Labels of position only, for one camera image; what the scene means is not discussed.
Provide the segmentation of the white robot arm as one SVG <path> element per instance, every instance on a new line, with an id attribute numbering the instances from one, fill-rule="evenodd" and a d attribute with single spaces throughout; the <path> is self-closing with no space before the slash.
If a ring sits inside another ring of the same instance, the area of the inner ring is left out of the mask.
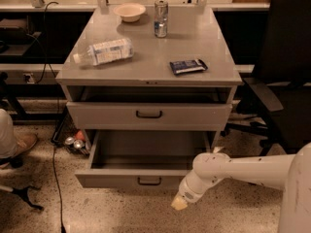
<path id="1" fill-rule="evenodd" d="M 172 207 L 185 209 L 224 179 L 281 190 L 278 233 L 311 232 L 311 144 L 283 155 L 231 158 L 221 152 L 201 153 L 180 182 Z"/>

